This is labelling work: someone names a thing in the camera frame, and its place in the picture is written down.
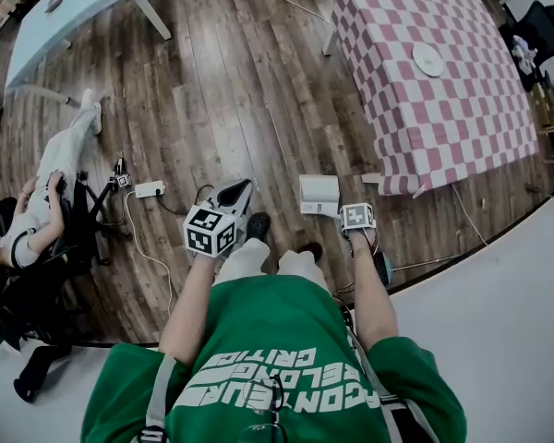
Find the person's right forearm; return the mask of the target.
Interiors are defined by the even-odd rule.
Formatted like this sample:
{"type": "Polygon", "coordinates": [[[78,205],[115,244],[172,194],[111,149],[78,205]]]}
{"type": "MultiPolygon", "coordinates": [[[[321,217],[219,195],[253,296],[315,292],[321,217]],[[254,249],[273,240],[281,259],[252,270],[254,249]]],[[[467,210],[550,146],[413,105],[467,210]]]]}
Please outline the person's right forearm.
{"type": "Polygon", "coordinates": [[[379,341],[399,336],[397,316],[370,251],[374,234],[352,230],[348,236],[354,256],[356,335],[369,350],[379,341]]]}

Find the black-framed glasses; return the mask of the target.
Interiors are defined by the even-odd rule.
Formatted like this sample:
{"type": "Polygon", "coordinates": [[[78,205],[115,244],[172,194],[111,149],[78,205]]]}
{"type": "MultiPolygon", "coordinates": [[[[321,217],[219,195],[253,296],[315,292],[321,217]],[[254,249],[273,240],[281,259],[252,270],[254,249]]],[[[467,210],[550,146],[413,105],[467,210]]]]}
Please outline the black-framed glasses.
{"type": "Polygon", "coordinates": [[[280,411],[285,402],[283,383],[278,374],[255,378],[244,387],[244,407],[263,418],[263,422],[245,428],[238,443],[287,443],[280,423],[280,411]]]}

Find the person's light trousers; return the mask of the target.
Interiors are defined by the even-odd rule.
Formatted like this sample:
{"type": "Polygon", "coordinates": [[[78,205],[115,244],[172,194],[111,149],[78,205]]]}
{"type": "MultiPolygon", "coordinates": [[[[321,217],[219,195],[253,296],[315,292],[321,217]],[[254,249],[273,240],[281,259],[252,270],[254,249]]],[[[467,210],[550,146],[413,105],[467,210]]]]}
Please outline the person's light trousers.
{"type": "MultiPolygon", "coordinates": [[[[269,246],[257,239],[245,241],[224,261],[213,284],[264,275],[261,268],[270,252],[269,246]]],[[[327,293],[330,291],[318,262],[309,252],[286,251],[278,261],[277,274],[299,276],[316,283],[327,293]]]]}

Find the white round plate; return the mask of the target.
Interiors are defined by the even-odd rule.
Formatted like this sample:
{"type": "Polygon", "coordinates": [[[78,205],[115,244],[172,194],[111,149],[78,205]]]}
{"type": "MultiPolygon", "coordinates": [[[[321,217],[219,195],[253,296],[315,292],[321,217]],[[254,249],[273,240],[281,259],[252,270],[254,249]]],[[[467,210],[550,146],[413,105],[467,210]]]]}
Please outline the white round plate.
{"type": "Polygon", "coordinates": [[[443,73],[444,62],[439,52],[429,44],[417,42],[412,57],[416,66],[429,77],[438,78],[443,73]]]}

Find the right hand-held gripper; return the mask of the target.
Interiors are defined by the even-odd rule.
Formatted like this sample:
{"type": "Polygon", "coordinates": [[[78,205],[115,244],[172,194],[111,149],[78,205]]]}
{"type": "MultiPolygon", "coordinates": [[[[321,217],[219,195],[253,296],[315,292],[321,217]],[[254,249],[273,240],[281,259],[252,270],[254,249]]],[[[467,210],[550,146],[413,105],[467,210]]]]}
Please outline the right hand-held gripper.
{"type": "Polygon", "coordinates": [[[349,233],[354,230],[364,231],[376,229],[373,208],[368,203],[342,205],[340,210],[341,234],[349,239],[349,233]]]}

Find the black swivel chair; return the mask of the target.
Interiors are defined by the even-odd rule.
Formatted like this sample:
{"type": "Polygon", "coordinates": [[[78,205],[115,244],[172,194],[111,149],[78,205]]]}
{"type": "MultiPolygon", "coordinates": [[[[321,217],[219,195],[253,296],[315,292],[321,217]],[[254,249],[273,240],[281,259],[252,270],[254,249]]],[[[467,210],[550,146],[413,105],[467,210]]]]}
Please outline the black swivel chair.
{"type": "Polygon", "coordinates": [[[118,190],[117,179],[112,177],[97,195],[81,173],[74,184],[74,200],[60,201],[63,234],[32,265],[22,268],[14,262],[0,272],[0,342],[17,351],[20,342],[29,337],[47,343],[65,342],[66,331],[76,327],[75,317],[90,311],[90,305],[81,297],[77,298],[76,308],[66,308],[64,286],[87,275],[94,264],[110,264],[109,259],[100,256],[97,233],[132,238],[130,233],[97,220],[98,215],[104,214],[103,203],[108,194],[118,190]]]}

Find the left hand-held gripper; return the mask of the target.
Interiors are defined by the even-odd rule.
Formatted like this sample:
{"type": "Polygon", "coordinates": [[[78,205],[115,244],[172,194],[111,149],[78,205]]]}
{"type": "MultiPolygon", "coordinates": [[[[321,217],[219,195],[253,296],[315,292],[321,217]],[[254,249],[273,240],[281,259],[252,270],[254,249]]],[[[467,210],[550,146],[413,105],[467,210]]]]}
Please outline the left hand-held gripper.
{"type": "Polygon", "coordinates": [[[183,223],[185,246],[193,254],[219,257],[239,239],[253,192],[250,179],[228,180],[194,205],[183,223]]]}

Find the pink checkered table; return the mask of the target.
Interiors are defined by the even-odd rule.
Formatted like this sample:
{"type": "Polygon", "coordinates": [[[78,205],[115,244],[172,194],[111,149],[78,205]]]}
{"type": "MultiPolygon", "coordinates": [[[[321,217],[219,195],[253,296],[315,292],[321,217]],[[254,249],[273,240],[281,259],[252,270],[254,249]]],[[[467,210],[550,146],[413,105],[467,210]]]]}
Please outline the pink checkered table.
{"type": "Polygon", "coordinates": [[[381,195],[417,196],[537,152],[526,92],[481,0],[335,0],[332,22],[375,133],[381,195]],[[417,42],[439,52],[440,77],[416,66],[417,42]]]}

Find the black office chair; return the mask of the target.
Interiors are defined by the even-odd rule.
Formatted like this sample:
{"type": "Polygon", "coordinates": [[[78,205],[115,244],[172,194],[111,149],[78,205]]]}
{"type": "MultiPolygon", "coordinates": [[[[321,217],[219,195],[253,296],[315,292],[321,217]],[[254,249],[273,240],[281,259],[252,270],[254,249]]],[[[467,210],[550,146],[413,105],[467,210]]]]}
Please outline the black office chair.
{"type": "Polygon", "coordinates": [[[524,89],[530,92],[544,79],[541,65],[554,57],[554,5],[534,1],[521,20],[501,25],[499,33],[524,89]]]}

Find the person's left forearm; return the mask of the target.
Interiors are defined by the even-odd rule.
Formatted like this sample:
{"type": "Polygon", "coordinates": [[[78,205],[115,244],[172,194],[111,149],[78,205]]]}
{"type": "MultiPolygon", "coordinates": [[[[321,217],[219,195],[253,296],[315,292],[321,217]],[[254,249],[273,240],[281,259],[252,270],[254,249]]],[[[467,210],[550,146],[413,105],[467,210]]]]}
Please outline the person's left forearm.
{"type": "Polygon", "coordinates": [[[196,256],[163,329],[159,351],[192,366],[202,344],[218,259],[196,256]]]}

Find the spare hand-held gripper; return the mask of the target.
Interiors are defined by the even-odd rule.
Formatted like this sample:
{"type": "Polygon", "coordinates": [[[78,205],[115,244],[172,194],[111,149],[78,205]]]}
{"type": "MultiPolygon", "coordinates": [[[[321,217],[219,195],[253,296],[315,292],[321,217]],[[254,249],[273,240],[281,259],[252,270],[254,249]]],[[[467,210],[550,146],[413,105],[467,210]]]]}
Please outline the spare hand-held gripper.
{"type": "Polygon", "coordinates": [[[130,188],[132,186],[131,177],[127,171],[126,160],[120,157],[114,164],[114,170],[110,177],[110,182],[114,186],[114,191],[118,189],[130,188]]]}

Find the white power strip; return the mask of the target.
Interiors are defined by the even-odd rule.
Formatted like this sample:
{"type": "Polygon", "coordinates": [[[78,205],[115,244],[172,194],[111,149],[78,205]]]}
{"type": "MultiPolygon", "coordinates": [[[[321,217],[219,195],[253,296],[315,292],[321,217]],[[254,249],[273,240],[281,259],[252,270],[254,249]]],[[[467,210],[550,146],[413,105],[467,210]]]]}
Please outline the white power strip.
{"type": "Polygon", "coordinates": [[[164,194],[165,184],[162,180],[135,185],[136,198],[152,198],[164,194]]]}

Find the teal broom with long stick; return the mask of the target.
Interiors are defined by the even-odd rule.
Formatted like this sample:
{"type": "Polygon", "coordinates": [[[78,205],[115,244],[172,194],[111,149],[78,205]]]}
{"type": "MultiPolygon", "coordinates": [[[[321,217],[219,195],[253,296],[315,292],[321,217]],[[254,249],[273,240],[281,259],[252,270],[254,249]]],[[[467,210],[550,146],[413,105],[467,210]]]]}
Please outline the teal broom with long stick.
{"type": "Polygon", "coordinates": [[[385,287],[389,287],[391,285],[392,274],[395,271],[421,268],[421,267],[434,265],[434,264],[439,264],[441,262],[453,260],[455,258],[458,258],[458,256],[457,255],[452,255],[452,256],[448,256],[448,257],[435,258],[435,259],[430,259],[430,260],[419,262],[419,263],[413,263],[413,264],[408,264],[408,265],[404,265],[404,266],[394,267],[391,264],[391,262],[389,261],[389,259],[387,258],[387,256],[383,252],[379,251],[374,256],[374,264],[376,266],[376,270],[379,274],[380,280],[382,281],[382,283],[384,284],[385,287]]]}

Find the large white table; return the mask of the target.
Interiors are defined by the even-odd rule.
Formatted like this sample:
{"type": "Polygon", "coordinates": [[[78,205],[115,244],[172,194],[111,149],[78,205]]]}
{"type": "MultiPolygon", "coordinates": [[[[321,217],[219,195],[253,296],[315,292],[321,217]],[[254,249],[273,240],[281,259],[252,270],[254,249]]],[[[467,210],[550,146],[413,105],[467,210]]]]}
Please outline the large white table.
{"type": "MultiPolygon", "coordinates": [[[[28,76],[36,65],[56,46],[69,48],[68,34],[87,20],[121,0],[64,0],[53,13],[45,14],[49,0],[41,0],[25,16],[19,26],[6,75],[5,93],[26,91],[40,97],[70,103],[66,95],[39,85],[30,84],[28,76]]],[[[149,0],[133,0],[164,40],[172,38],[171,32],[153,8],[149,0]]]]}

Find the person's green t-shirt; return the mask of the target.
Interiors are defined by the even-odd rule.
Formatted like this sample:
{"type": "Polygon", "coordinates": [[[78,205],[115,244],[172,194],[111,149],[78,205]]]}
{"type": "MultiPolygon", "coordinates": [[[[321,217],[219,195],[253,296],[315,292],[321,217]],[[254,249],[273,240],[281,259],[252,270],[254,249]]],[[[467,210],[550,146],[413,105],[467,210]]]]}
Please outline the person's green t-shirt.
{"type": "Polygon", "coordinates": [[[364,349],[329,293],[283,275],[213,285],[192,366],[114,346],[80,443],[238,443],[263,422],[245,385],[274,374],[287,443],[465,443],[464,410],[431,352],[400,333],[364,349]]]}

